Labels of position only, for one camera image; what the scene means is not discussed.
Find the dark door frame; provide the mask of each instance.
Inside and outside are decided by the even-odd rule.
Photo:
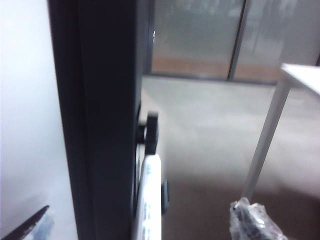
[[[147,5],[48,6],[78,239],[129,240]]]

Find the gray carpet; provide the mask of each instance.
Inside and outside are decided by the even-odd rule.
[[[274,87],[145,78],[141,118],[159,111],[158,153],[169,180],[164,240],[230,240]],[[253,196],[288,237],[320,239],[320,98],[291,90]]]

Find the white table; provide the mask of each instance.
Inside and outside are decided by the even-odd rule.
[[[255,190],[291,86],[298,83],[320,96],[320,67],[284,63],[281,70],[284,78],[276,85],[242,191],[242,197],[249,200]]]

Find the black object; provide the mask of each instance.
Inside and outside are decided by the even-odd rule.
[[[2,238],[2,240],[23,240],[36,226],[40,221],[43,215],[48,210],[49,205],[44,206],[34,215],[32,215],[28,220],[18,226],[15,230],[10,232],[7,236]]]
[[[148,6],[49,0],[79,240],[129,240]]]
[[[238,64],[238,58],[239,58],[239,54],[240,54],[240,48],[241,48],[242,41],[244,38],[245,26],[247,23],[247,18],[248,18],[248,14],[249,14],[251,1],[252,0],[243,0],[243,5],[242,5],[240,19],[239,19],[239,23],[238,23],[238,29],[236,32],[235,42],[234,42],[234,46],[233,46],[232,57],[231,57],[227,81],[233,81],[234,77],[235,77],[235,72],[236,72],[236,68],[237,68],[237,64]]]
[[[156,154],[158,144],[158,113],[149,112],[146,123],[139,124],[136,134],[136,141],[138,144],[145,144],[144,154]]]
[[[169,183],[167,180],[161,184],[161,214],[164,215],[169,207]]]
[[[320,54],[318,56],[318,59],[316,60],[316,63],[315,63],[316,66],[320,67]]]

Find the metal frame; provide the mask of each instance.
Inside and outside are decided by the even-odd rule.
[[[320,67],[320,54],[318,56],[318,59],[316,60],[316,63],[315,63],[316,66]]]
[[[251,4],[251,0],[243,0],[243,6],[242,6],[241,14],[240,14],[238,30],[236,33],[232,57],[231,57],[230,69],[229,69],[229,73],[228,73],[228,77],[227,77],[228,81],[233,81],[234,76],[235,76],[239,53],[240,53],[240,48],[241,48],[241,44],[242,44],[242,41],[244,38],[244,32],[245,32],[245,27],[246,27],[246,22],[247,22],[247,18],[248,18],[250,4]]]
[[[64,144],[79,240],[96,239],[86,121],[86,99],[79,41],[78,3],[48,1],[55,74]]]
[[[280,80],[276,85],[242,191],[242,197],[246,197],[249,201],[252,198],[256,184],[258,182],[260,172],[264,165],[290,88],[291,84],[286,79]]]

